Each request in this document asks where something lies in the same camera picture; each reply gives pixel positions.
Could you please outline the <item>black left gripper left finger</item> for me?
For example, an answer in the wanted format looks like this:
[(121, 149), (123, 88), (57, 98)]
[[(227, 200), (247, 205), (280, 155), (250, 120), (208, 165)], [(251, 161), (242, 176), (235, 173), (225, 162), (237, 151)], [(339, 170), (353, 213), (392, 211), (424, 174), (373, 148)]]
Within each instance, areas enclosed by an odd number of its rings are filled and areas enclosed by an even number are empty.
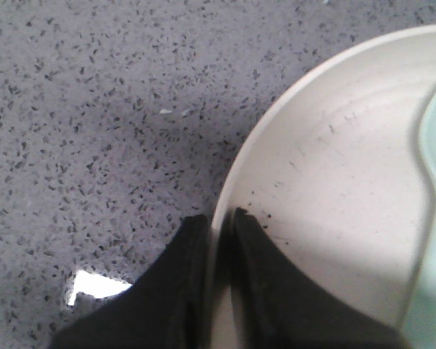
[(208, 220), (186, 217), (125, 292), (56, 333), (51, 348), (202, 348)]

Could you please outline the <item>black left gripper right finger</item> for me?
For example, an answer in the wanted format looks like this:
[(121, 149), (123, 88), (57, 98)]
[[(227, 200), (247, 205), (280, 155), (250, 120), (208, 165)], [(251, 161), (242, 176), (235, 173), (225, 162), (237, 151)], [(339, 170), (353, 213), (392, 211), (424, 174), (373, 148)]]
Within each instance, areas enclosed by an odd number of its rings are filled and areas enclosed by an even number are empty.
[(235, 210), (233, 286), (246, 348), (407, 348), (398, 330), (342, 302), (295, 266), (255, 216)]

